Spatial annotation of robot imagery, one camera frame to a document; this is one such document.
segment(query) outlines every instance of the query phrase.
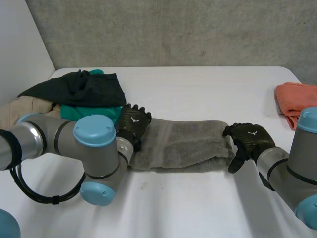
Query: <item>pile of clothes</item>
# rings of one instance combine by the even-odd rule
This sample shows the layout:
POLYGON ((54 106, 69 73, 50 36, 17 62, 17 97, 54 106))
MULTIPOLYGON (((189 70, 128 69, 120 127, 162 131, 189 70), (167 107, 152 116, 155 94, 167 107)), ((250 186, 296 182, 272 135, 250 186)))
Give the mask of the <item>pile of clothes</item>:
POLYGON ((284 114, 292 130, 296 130, 302 110, 317 107, 317 86, 301 83, 284 83, 275 90, 280 114, 284 114))
POLYGON ((100 114, 115 124, 124 105, 126 98, 116 74, 104 74, 99 69, 72 72, 39 83, 0 107, 0 129, 12 127, 31 113, 74 121, 100 114))

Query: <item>gray towel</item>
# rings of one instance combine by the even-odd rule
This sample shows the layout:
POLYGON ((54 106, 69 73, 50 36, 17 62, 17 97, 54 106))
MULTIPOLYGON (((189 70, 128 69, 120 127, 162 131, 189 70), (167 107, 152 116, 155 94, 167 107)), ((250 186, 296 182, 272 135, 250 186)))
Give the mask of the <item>gray towel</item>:
POLYGON ((130 166, 157 172, 207 172, 223 170, 233 158, 227 126, 218 120, 168 121, 152 119, 144 134, 141 151, 130 166))

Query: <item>black cable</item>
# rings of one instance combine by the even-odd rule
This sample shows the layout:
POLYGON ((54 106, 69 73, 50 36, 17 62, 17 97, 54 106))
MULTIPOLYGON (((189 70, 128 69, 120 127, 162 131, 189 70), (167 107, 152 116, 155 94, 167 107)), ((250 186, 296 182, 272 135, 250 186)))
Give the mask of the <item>black cable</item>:
POLYGON ((80 186, 85 180, 85 173, 82 175, 81 179, 77 183, 77 185, 68 193, 62 195, 62 196, 54 196, 54 197, 46 197, 42 196, 36 192, 34 192, 25 182, 23 175, 22 175, 22 166, 18 165, 15 168, 10 169, 11 176, 13 177, 14 182, 17 184, 17 186, 24 192, 25 195, 27 195, 29 198, 31 198, 33 201, 44 203, 44 204, 59 204, 60 202, 65 202, 74 196, 76 196, 79 192, 80 186))

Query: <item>black robotic glove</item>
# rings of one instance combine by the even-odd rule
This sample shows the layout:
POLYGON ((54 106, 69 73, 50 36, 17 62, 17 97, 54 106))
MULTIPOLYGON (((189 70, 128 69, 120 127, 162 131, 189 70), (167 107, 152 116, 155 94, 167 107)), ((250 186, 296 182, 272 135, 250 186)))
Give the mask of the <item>black robotic glove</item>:
POLYGON ((228 171, 237 172, 244 162, 253 159, 257 162, 259 155, 266 149, 275 147, 275 143, 269 133, 260 125, 251 123, 235 123, 232 126, 226 126, 223 136, 230 135, 233 143, 238 147, 238 151, 228 171))
POLYGON ((141 137, 152 119, 151 113, 145 113, 145 108, 127 104, 122 108, 120 117, 115 124, 117 136, 128 140, 134 151, 141 149, 141 137))

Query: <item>beige cloth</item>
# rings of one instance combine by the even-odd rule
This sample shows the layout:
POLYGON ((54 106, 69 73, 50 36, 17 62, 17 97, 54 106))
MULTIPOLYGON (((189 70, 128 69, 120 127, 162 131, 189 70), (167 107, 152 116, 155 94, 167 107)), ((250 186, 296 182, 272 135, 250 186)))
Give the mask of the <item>beige cloth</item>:
POLYGON ((29 96, 21 96, 0 107, 0 129, 6 130, 17 123, 24 115, 42 113, 50 117, 60 118, 60 105, 53 109, 53 103, 29 96))

